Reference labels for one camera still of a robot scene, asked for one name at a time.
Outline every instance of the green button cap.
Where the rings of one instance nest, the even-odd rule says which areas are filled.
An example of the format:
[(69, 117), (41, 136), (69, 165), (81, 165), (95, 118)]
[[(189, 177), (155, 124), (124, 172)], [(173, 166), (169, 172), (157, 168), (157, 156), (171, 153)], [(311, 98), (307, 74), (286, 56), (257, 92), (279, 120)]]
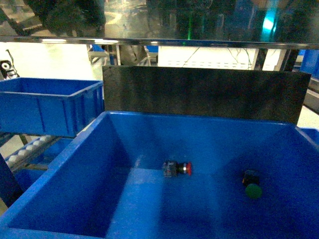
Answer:
[(261, 188), (257, 184), (254, 184), (254, 183), (249, 184), (246, 187), (245, 192), (246, 192), (246, 195), (251, 199), (260, 198), (261, 195), (263, 194), (263, 190), (261, 190)]

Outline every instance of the black panel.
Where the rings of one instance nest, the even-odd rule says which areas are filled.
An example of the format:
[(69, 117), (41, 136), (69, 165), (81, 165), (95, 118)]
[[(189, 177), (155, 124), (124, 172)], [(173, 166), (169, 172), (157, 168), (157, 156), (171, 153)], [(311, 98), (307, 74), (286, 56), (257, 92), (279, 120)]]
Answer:
[(297, 123), (310, 75), (169, 67), (103, 67), (105, 109)]

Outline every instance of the white roller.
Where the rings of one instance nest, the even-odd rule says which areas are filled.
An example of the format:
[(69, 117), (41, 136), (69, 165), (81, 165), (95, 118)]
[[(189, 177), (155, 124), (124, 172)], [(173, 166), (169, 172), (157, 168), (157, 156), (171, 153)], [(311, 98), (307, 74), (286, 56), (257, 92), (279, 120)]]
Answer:
[(12, 156), (10, 156), (8, 161), (10, 161), (10, 162), (18, 162), (20, 159), (21, 159), (21, 157), (19, 155), (12, 155)]
[(29, 151), (33, 151), (35, 149), (35, 146), (34, 145), (28, 145), (25, 149), (29, 150)]
[(37, 141), (35, 141), (35, 142), (33, 143), (33, 145), (35, 145), (35, 146), (40, 146), (40, 145), (42, 145), (42, 144), (44, 144), (44, 142), (43, 142), (43, 141), (40, 141), (40, 140), (37, 140)]
[(18, 155), (20, 155), (22, 157), (26, 156), (27, 154), (29, 154), (29, 152), (25, 149), (20, 150), (18, 153)]
[(40, 138), (40, 141), (47, 142), (47, 141), (50, 140), (50, 138), (51, 138), (51, 136), (49, 136), (49, 135), (42, 136), (42, 137)]
[(6, 161), (6, 164), (8, 165), (9, 168), (13, 167), (14, 166), (14, 162), (12, 161)]

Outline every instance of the blue plastic crate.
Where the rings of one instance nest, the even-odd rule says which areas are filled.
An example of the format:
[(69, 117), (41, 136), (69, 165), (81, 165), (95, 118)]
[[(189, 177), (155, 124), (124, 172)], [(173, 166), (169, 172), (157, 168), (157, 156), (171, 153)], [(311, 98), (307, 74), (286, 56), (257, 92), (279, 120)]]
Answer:
[(0, 131), (74, 137), (104, 109), (102, 81), (0, 82)]
[(316, 144), (319, 145), (319, 130), (316, 128), (302, 128), (303, 132), (305, 132)]
[(306, 50), (300, 71), (319, 77), (319, 50)]
[(300, 51), (299, 51), (299, 55), (300, 55), (300, 56), (304, 56), (304, 55), (305, 55), (305, 52), (306, 52), (306, 50), (300, 50)]
[(159, 52), (159, 46), (146, 46), (146, 48), (151, 53), (158, 53)]
[[(318, 158), (289, 123), (102, 113), (0, 218), (0, 238), (314, 239)], [(168, 159), (193, 174), (164, 178)]]

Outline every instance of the wire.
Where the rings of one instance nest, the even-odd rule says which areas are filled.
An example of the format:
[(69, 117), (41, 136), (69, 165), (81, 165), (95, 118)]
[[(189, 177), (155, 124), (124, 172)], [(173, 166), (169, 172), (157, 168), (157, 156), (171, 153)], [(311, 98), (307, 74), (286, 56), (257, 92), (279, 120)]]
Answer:
[(206, 9), (210, 9), (210, 7), (212, 6), (213, 2), (214, 2), (214, 0), (211, 0), (210, 1), (210, 5)]
[(231, 53), (231, 51), (229, 50), (229, 48), (227, 48), (227, 50), (229, 51), (229, 53), (231, 54), (231, 56), (235, 59), (235, 61), (236, 61), (237, 63), (239, 63), (239, 62), (237, 61), (237, 59), (233, 56), (233, 54)]
[(271, 54), (271, 56), (273, 56), (273, 55), (276, 53), (277, 50), (278, 50), (278, 49), (275, 49), (275, 51), (273, 52), (273, 54)]
[(244, 51), (246, 51), (247, 56), (248, 56), (248, 68), (247, 68), (247, 70), (249, 70), (249, 67), (250, 67), (250, 69), (252, 68), (252, 64), (251, 64), (251, 62), (250, 62), (250, 57), (249, 57), (249, 54), (248, 54), (247, 48), (244, 48)]
[(184, 65), (190, 60), (190, 58), (196, 53), (196, 51), (199, 50), (200, 47), (198, 47), (194, 52), (193, 54), (191, 54), (191, 56), (187, 59), (187, 61), (185, 61)]
[(241, 52), (241, 48), (239, 48), (239, 51), (238, 51), (238, 48), (236, 48), (236, 51), (237, 51), (237, 55), (236, 55), (236, 59), (237, 59), (238, 55), (239, 55), (240, 52)]

